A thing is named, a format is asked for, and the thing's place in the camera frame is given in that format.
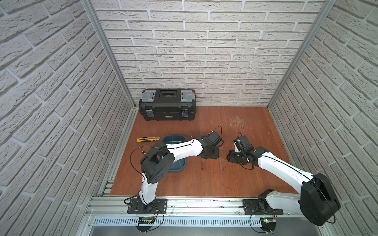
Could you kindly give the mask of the small clear triangle ruler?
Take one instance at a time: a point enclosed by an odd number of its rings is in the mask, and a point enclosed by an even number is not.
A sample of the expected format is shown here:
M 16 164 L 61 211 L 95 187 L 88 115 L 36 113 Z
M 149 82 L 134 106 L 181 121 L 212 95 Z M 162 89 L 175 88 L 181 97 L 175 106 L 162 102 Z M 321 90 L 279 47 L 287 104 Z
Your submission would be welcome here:
M 226 169 L 227 166 L 228 166 L 228 162 L 226 160 L 224 160 L 224 159 L 220 159 L 219 160 L 219 170 L 220 170 L 220 172 L 223 172 Z

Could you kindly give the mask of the teal plastic storage box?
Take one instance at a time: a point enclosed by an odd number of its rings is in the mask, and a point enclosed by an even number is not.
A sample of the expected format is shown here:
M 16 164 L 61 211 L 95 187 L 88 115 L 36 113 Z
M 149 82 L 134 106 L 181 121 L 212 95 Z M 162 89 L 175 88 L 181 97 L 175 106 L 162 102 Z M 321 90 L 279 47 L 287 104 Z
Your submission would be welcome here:
M 166 145 L 170 144 L 180 144 L 186 142 L 186 138 L 182 135 L 168 135 L 165 136 L 162 140 Z M 174 162 L 170 168 L 169 173 L 179 173 L 184 170 L 186 166 L 186 159 L 181 159 L 179 161 Z

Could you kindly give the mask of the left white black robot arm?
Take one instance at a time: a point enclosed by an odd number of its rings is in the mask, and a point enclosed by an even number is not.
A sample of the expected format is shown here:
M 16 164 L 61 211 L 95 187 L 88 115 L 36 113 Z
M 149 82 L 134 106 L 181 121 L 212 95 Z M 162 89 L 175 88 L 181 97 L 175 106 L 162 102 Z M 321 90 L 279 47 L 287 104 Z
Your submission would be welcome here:
M 190 141 L 178 144 L 157 142 L 141 159 L 142 186 L 138 199 L 147 206 L 156 199 L 156 189 L 169 172 L 171 165 L 181 159 L 200 156 L 202 159 L 218 159 L 218 148 L 224 141 L 216 132 L 208 136 L 195 137 Z

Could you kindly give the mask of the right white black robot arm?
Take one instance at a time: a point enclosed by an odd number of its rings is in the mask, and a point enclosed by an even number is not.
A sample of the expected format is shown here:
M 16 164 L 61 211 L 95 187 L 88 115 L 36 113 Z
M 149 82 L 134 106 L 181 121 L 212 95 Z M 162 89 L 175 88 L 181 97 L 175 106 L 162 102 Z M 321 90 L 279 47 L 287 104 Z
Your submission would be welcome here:
M 289 184 L 295 194 L 268 189 L 259 195 L 258 211 L 269 212 L 282 209 L 301 213 L 311 223 L 322 226 L 335 217 L 341 208 L 334 188 L 327 176 L 311 174 L 279 159 L 262 147 L 249 151 L 230 150 L 227 161 L 241 166 L 251 163 L 264 169 Z

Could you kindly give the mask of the yellow black utility knife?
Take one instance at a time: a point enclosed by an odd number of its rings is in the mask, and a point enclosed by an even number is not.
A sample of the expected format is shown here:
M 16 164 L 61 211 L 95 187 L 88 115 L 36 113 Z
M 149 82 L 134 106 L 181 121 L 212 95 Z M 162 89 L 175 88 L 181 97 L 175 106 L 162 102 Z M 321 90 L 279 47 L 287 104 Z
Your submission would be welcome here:
M 138 138 L 136 141 L 138 143 L 144 143 L 144 142 L 157 142 L 160 140 L 160 137 L 144 137 L 144 138 Z

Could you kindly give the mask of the black plastic toolbox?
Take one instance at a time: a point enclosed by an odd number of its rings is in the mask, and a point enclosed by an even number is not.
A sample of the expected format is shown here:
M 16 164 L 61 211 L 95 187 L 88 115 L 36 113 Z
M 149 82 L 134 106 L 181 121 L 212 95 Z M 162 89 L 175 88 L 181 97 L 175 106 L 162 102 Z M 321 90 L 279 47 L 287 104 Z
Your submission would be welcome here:
M 146 89 L 138 106 L 146 121 L 193 121 L 196 115 L 195 90 Z

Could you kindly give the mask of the right controller board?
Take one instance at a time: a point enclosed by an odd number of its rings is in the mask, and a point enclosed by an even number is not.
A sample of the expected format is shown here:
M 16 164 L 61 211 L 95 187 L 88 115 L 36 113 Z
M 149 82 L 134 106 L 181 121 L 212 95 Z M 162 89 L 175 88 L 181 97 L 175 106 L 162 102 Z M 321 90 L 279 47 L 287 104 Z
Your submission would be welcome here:
M 273 233 L 276 229 L 276 220 L 273 218 L 261 218 L 261 229 L 267 233 Z

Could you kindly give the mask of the controller board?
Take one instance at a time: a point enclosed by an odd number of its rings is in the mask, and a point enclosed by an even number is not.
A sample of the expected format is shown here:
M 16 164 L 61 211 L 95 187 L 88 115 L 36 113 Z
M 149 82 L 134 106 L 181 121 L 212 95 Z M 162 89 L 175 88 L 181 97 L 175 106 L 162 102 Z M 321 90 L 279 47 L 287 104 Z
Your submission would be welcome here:
M 155 225 L 155 217 L 139 217 L 137 223 L 137 230 L 140 233 L 148 232 Z
M 267 233 L 273 233 L 276 229 L 276 220 L 273 218 L 261 218 L 261 229 Z

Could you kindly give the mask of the left controller board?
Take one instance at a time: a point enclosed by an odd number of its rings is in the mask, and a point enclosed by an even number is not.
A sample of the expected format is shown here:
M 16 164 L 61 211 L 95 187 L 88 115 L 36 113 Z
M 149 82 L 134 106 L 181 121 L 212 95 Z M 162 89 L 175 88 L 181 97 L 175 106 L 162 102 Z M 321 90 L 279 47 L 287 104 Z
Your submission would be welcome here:
M 155 217 L 139 217 L 137 223 L 137 230 L 140 233 L 148 232 L 155 225 Z

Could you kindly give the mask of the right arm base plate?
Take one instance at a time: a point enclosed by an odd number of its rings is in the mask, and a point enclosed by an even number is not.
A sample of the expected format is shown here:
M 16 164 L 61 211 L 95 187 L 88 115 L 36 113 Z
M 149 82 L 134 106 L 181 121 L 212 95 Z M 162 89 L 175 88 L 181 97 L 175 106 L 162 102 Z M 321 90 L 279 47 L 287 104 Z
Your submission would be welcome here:
M 283 215 L 284 213 L 282 209 L 271 208 L 268 203 L 262 199 L 243 199 L 242 203 L 245 215 Z

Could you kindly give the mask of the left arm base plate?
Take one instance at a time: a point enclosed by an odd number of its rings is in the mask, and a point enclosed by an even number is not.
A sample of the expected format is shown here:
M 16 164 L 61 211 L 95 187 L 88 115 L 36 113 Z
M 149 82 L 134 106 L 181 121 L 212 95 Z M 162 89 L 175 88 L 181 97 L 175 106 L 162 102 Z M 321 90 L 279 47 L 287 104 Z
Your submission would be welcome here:
M 141 199 L 130 199 L 128 204 L 128 214 L 166 214 L 167 199 L 155 199 L 153 202 L 145 205 Z

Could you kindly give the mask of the aluminium front rail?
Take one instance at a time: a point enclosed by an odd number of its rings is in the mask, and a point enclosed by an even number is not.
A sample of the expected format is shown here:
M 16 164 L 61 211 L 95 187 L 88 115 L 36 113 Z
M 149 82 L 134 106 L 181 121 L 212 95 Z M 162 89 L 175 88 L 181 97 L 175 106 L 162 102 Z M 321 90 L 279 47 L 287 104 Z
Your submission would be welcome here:
M 132 206 L 126 196 L 92 197 L 84 211 L 86 216 L 152 216 L 156 210 L 142 211 L 143 206 Z M 165 216 L 199 216 L 199 217 L 242 217 L 255 210 L 245 202 L 256 203 L 257 197 L 165 197 L 165 204 L 160 204 Z

